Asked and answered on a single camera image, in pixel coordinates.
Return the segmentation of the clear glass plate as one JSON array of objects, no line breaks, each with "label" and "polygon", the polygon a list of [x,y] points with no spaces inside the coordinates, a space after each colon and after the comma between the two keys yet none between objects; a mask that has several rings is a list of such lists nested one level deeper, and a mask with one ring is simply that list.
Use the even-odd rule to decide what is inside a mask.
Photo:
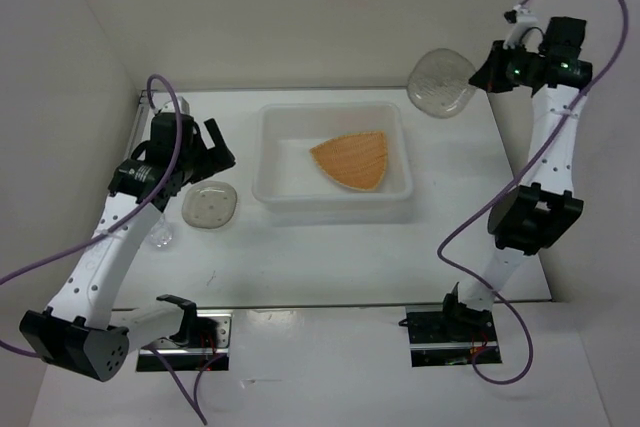
[{"label": "clear glass plate", "polygon": [[203,181],[187,191],[181,209],[182,218],[194,228],[218,229],[231,221],[237,201],[237,192],[230,184]]},{"label": "clear glass plate", "polygon": [[417,62],[408,77],[408,98],[428,116],[454,117],[465,109],[476,92],[469,84],[475,72],[473,64],[456,51],[431,50]]}]

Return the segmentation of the triangular woven bamboo tray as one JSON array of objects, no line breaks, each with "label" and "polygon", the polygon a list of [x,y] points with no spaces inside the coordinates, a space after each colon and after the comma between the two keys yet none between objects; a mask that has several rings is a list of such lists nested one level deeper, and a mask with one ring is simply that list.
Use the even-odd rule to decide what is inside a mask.
[{"label": "triangular woven bamboo tray", "polygon": [[346,134],[312,147],[310,154],[316,166],[335,183],[371,192],[386,175],[387,136],[383,131]]}]

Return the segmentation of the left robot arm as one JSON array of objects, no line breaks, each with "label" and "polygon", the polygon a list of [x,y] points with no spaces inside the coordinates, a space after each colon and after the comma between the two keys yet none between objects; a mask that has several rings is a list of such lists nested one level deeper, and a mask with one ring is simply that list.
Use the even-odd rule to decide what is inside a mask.
[{"label": "left robot arm", "polygon": [[27,311],[19,330],[45,363],[106,382],[125,357],[161,338],[180,347],[212,347],[217,323],[194,302],[164,294],[122,320],[112,309],[141,244],[171,198],[188,185],[230,169],[235,158],[214,119],[156,115],[151,137],[115,170],[98,225],[64,286],[41,311]]}]

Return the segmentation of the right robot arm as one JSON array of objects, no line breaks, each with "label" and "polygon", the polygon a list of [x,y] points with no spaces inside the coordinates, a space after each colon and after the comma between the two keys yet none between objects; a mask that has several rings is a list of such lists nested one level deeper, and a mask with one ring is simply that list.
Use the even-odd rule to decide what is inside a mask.
[{"label": "right robot arm", "polygon": [[592,79],[591,63],[581,60],[586,21],[553,17],[535,52],[524,40],[537,29],[534,17],[511,12],[513,28],[492,44],[484,64],[470,77],[471,86],[487,93],[531,91],[534,114],[528,161],[489,211],[487,231],[494,252],[479,279],[464,290],[453,289],[443,301],[438,328],[450,340],[491,318],[497,295],[516,270],[542,249],[551,247],[573,226],[584,203],[575,192],[572,164],[577,126]]}]

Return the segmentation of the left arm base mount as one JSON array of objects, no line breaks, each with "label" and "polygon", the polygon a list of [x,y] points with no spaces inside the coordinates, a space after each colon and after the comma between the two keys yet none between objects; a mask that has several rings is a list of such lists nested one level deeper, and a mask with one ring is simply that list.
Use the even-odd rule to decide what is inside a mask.
[{"label": "left arm base mount", "polygon": [[198,320],[203,328],[185,344],[171,340],[180,328],[182,315],[173,313],[153,313],[138,323],[132,318],[133,332],[129,340],[138,347],[137,372],[164,372],[162,362],[146,348],[150,345],[176,372],[227,371],[229,368],[229,347],[233,320],[232,310],[199,309]]}]

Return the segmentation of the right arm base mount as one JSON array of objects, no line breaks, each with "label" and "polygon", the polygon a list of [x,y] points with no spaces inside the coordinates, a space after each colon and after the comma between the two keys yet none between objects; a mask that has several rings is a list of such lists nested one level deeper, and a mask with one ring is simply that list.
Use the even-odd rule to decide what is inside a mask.
[{"label": "right arm base mount", "polygon": [[478,365],[502,362],[491,316],[477,326],[447,318],[441,307],[407,306],[398,325],[407,331],[414,368],[470,365],[476,353]]}]

